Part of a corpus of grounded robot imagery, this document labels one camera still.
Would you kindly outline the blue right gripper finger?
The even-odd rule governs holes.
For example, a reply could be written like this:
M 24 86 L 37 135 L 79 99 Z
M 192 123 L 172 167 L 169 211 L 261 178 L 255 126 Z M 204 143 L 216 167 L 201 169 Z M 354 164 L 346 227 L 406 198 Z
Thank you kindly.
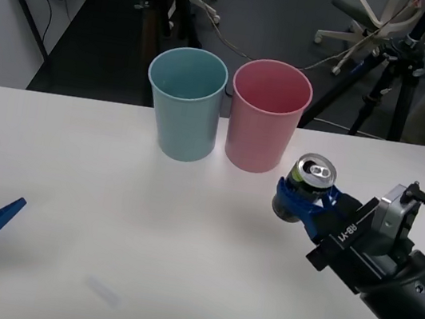
M 359 209 L 363 206 L 362 202 L 352 195 L 343 193 L 333 186 L 322 197 L 323 211 L 321 218 L 336 219 L 341 221 L 353 220 L 358 217 Z
M 287 177 L 282 177 L 277 182 L 276 193 L 272 200 L 272 208 L 279 219 L 290 222 L 302 222 L 305 232 L 313 244 L 319 244 L 341 220 L 321 218 L 323 211 L 322 197 L 330 190 L 306 193 L 304 188 L 293 186 Z

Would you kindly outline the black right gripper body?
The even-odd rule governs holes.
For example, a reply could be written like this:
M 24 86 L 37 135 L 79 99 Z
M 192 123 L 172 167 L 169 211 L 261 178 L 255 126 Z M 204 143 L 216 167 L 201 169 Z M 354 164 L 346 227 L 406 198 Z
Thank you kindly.
M 338 227 L 321 238 L 306 258 L 317 270 L 330 267 L 350 289 L 363 292 L 383 284 L 406 268 L 414 242 L 407 236 L 419 212 L 413 202 L 403 218 L 403 227 L 390 237 L 372 228 L 378 198 L 350 213 Z

